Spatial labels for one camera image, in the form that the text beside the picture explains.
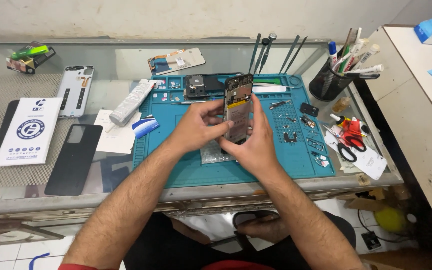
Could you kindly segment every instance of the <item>white glue tube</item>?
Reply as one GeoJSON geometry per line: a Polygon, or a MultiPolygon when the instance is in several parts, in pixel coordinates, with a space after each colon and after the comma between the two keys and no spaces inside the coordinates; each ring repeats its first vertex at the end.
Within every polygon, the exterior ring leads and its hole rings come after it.
{"type": "Polygon", "coordinates": [[[372,56],[375,55],[376,53],[378,53],[380,51],[380,47],[377,44],[373,44],[371,46],[371,48],[369,49],[369,52],[366,52],[363,57],[361,58],[361,60],[354,65],[353,69],[359,69],[366,61],[368,61],[368,59],[372,56]]]}
{"type": "Polygon", "coordinates": [[[376,66],[372,66],[372,67],[351,70],[351,71],[347,71],[345,73],[378,73],[378,72],[381,72],[384,70],[385,70],[385,67],[383,66],[383,64],[381,64],[381,65],[376,65],[376,66]]]}
{"type": "Polygon", "coordinates": [[[119,104],[119,106],[109,115],[111,125],[105,129],[109,133],[115,126],[124,126],[133,117],[136,109],[145,101],[151,89],[157,80],[139,81],[138,85],[129,93],[129,95],[119,104]]]}
{"type": "Polygon", "coordinates": [[[351,50],[351,56],[349,57],[349,60],[347,61],[343,72],[348,72],[351,69],[351,65],[354,63],[354,60],[356,59],[356,55],[361,51],[361,49],[364,46],[364,39],[359,39],[354,45],[353,49],[351,50]]]}

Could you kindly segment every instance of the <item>pry tool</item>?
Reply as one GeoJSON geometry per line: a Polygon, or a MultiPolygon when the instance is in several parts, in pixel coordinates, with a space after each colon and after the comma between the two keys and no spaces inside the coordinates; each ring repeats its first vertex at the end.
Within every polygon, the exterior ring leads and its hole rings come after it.
{"type": "Polygon", "coordinates": [[[289,52],[286,55],[286,59],[284,59],[283,66],[281,67],[281,70],[279,71],[278,75],[280,75],[281,72],[283,71],[284,66],[286,65],[286,63],[290,59],[291,53],[293,53],[294,47],[296,47],[296,44],[298,43],[299,40],[300,40],[300,35],[298,34],[296,36],[296,38],[294,39],[293,45],[291,45],[291,48],[289,49],[289,52]]]}
{"type": "Polygon", "coordinates": [[[258,70],[259,64],[261,63],[261,59],[263,58],[263,54],[265,53],[266,46],[269,45],[269,39],[263,38],[262,41],[261,52],[259,53],[258,60],[256,61],[256,65],[254,66],[254,74],[256,74],[256,70],[258,70]]]}
{"type": "Polygon", "coordinates": [[[273,44],[273,41],[276,40],[278,36],[275,33],[271,33],[269,34],[269,45],[268,48],[266,49],[266,52],[264,53],[264,56],[262,57],[262,61],[261,61],[261,68],[259,69],[259,73],[258,75],[261,74],[261,70],[263,69],[263,67],[266,64],[266,60],[268,60],[268,55],[269,55],[269,49],[271,49],[271,45],[273,44]]]}
{"type": "Polygon", "coordinates": [[[252,52],[251,63],[249,63],[248,73],[251,73],[251,68],[253,67],[253,63],[255,62],[256,52],[258,52],[260,39],[261,39],[261,34],[258,34],[258,37],[256,38],[256,44],[254,45],[254,51],[252,52]]]}
{"type": "Polygon", "coordinates": [[[308,36],[306,36],[303,39],[303,42],[301,42],[301,45],[299,46],[299,48],[297,48],[296,54],[293,56],[293,58],[291,59],[291,62],[289,62],[289,65],[287,66],[286,70],[284,71],[284,73],[287,73],[288,70],[290,69],[291,65],[293,64],[294,60],[296,59],[296,56],[298,56],[298,53],[300,52],[301,48],[304,45],[304,42],[306,42],[306,39],[308,39],[308,36]]]}

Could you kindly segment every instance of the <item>black mesh pen holder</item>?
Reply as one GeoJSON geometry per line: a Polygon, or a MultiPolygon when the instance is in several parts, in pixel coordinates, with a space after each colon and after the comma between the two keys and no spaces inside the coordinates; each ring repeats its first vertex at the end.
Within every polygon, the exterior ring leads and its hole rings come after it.
{"type": "Polygon", "coordinates": [[[342,77],[334,72],[328,58],[328,62],[309,83],[309,92],[320,101],[334,101],[352,81],[353,78],[342,77]]]}

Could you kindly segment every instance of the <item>green tool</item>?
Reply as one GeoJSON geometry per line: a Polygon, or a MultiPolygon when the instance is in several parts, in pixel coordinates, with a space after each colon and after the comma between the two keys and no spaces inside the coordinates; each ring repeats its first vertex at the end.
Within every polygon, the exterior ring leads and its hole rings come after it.
{"type": "Polygon", "coordinates": [[[27,58],[27,57],[37,56],[40,54],[45,54],[48,53],[49,51],[50,50],[48,49],[48,46],[40,46],[40,47],[17,51],[11,55],[11,58],[13,60],[19,60],[21,58],[27,58]]]}
{"type": "Polygon", "coordinates": [[[268,83],[273,85],[281,85],[280,79],[254,79],[253,83],[268,83]]]}

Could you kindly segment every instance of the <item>label sticker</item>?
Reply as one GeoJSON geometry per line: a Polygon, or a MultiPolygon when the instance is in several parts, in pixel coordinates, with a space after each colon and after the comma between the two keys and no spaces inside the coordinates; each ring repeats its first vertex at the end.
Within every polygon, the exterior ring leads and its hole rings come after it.
{"type": "Polygon", "coordinates": [[[176,63],[178,66],[183,66],[184,65],[183,58],[181,57],[176,58],[176,63]]]}

